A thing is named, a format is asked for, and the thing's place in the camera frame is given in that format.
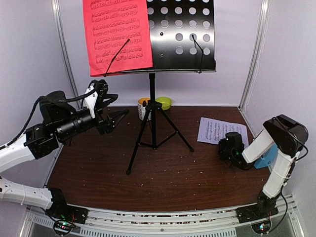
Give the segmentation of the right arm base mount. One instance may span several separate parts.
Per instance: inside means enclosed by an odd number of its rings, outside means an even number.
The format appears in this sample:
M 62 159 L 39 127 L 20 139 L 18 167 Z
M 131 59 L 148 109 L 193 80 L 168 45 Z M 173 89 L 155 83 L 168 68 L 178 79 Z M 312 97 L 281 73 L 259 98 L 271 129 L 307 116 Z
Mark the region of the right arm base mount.
M 236 209 L 237 218 L 240 224 L 250 223 L 256 234 L 267 234 L 272 228 L 271 217 L 278 214 L 277 208 L 268 212 L 261 212 L 256 205 L 240 207 Z

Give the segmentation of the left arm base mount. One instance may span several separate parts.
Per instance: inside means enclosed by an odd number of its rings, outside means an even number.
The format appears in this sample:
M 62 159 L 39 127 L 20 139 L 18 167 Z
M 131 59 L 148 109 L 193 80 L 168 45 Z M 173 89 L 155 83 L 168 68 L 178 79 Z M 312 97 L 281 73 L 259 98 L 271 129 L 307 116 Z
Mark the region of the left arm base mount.
M 53 231 L 58 236 L 68 235 L 76 224 L 85 224 L 88 210 L 81 207 L 71 206 L 69 210 L 42 209 L 44 213 L 53 221 Z

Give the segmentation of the red sheet music paper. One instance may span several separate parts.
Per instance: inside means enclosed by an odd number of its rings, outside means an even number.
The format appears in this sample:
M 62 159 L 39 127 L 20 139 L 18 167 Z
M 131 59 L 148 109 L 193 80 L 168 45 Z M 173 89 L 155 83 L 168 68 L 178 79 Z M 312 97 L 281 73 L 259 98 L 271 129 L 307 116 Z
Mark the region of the red sheet music paper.
M 92 77 L 153 66 L 144 0 L 84 0 L 83 20 Z

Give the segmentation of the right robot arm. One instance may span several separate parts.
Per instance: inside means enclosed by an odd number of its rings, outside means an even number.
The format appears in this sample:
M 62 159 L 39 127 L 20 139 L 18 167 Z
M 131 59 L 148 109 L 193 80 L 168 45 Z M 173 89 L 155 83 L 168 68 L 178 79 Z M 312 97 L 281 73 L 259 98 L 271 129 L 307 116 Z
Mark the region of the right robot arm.
M 252 167 L 263 155 L 274 153 L 273 169 L 253 207 L 256 217 L 263 218 L 274 208 L 299 154 L 307 150 L 308 138 L 304 125 L 281 114 L 265 121 L 262 131 L 247 147 L 238 132 L 229 132 L 219 141 L 220 159 L 241 170 Z

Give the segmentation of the white sheet music paper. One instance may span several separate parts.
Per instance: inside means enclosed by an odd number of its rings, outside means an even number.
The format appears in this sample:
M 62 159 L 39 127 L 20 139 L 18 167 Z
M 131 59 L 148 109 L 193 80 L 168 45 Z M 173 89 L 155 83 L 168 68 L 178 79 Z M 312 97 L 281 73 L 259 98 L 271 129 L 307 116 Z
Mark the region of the white sheet music paper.
M 246 147 L 249 145 L 245 125 L 204 117 L 200 118 L 197 141 L 218 145 L 218 142 L 224 139 L 229 132 L 238 132 L 242 137 L 243 144 Z

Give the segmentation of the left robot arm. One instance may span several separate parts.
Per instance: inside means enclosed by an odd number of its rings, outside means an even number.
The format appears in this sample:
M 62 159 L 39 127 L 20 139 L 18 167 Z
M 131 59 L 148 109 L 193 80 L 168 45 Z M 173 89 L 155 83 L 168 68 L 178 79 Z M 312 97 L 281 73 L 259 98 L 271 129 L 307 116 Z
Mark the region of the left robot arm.
M 116 111 L 102 117 L 103 109 L 118 98 L 104 90 L 93 92 L 85 99 L 86 107 L 76 110 L 66 100 L 63 91 L 54 91 L 38 99 L 43 122 L 28 129 L 0 148 L 0 170 L 38 160 L 65 145 L 74 136 L 96 128 L 100 135 L 111 133 L 128 114 Z M 0 179 L 0 199 L 21 205 L 32 205 L 50 210 L 60 219 L 71 215 L 71 208 L 58 188 L 35 188 Z

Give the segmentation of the blue metronome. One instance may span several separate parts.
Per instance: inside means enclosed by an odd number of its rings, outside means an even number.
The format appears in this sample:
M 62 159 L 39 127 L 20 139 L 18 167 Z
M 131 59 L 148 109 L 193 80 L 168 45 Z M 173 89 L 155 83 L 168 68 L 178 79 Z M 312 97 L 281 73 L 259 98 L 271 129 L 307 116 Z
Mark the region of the blue metronome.
M 256 169 L 268 167 L 277 157 L 277 151 L 277 145 L 273 144 L 257 161 L 255 161 L 254 167 Z

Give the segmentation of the black music stand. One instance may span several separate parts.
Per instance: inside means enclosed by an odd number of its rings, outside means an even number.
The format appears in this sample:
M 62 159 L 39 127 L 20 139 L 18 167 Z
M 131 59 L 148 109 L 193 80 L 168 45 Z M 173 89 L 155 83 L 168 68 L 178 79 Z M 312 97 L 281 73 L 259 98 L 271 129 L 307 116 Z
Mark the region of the black music stand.
M 153 66 L 123 71 L 123 74 L 147 73 L 150 83 L 150 101 L 135 142 L 135 147 L 126 174 L 129 175 L 139 146 L 154 150 L 161 146 L 157 142 L 156 112 L 160 112 L 174 129 L 165 138 L 165 143 L 179 135 L 190 152 L 188 143 L 176 125 L 156 101 L 156 73 L 202 73 L 215 72 L 215 23 L 214 1 L 212 0 L 150 0 L 149 11 Z

